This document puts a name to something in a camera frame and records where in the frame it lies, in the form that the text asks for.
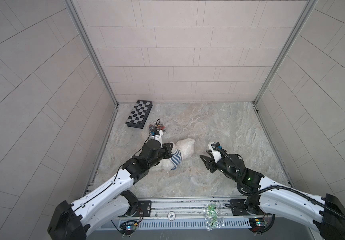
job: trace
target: tile wall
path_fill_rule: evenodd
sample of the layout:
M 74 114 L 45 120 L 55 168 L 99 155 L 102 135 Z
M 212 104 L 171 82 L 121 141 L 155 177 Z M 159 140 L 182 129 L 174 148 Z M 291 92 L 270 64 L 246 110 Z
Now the tile wall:
M 113 108 L 61 0 L 0 0 L 0 240 L 50 238 Z
M 254 100 L 305 2 L 73 1 L 119 102 Z
M 345 0 L 319 0 L 258 109 L 295 187 L 345 206 Z

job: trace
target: bag of green items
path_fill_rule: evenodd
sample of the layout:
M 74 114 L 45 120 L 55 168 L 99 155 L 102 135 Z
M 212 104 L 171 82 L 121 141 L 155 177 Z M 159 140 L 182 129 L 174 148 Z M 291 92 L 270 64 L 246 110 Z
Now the bag of green items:
M 204 221 L 206 230 L 211 231 L 214 228 L 224 227 L 223 212 L 216 204 L 209 204 L 204 210 Z

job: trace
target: gray floor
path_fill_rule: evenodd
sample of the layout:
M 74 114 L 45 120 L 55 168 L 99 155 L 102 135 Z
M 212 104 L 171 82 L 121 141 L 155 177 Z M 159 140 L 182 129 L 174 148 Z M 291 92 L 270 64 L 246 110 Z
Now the gray floor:
M 95 231 L 87 240 L 119 240 L 122 235 L 115 231 Z M 214 229 L 206 230 L 138 230 L 130 240 L 311 240 L 310 230 L 300 223 L 277 217 L 270 230 L 254 236 L 248 229 Z
M 160 119 L 167 131 L 163 142 L 195 140 L 195 152 L 176 170 L 156 166 L 131 187 L 137 197 L 240 195 L 236 184 L 222 173 L 211 174 L 200 160 L 210 141 L 218 141 L 228 153 L 240 154 L 245 165 L 282 183 L 288 180 L 277 161 L 251 103 L 154 104 L 144 129 L 127 127 L 133 104 L 121 104 L 109 137 L 94 187 L 113 176 L 149 135 L 148 125 Z

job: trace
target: blue and white striped fabric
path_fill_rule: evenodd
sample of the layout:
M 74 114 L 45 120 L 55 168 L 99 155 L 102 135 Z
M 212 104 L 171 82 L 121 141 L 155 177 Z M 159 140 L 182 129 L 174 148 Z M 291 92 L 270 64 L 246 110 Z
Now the blue and white striped fabric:
M 182 154 L 180 153 L 179 148 L 176 148 L 176 151 L 171 153 L 170 161 L 174 164 L 174 168 L 171 170 L 175 170 L 178 164 L 182 162 Z

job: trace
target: folding chess box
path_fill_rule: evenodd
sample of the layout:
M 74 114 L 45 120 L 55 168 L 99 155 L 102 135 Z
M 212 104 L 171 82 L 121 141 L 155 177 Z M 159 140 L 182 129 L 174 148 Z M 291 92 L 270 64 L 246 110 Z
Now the folding chess box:
M 127 118 L 127 127 L 143 128 L 152 108 L 151 101 L 138 100 Z

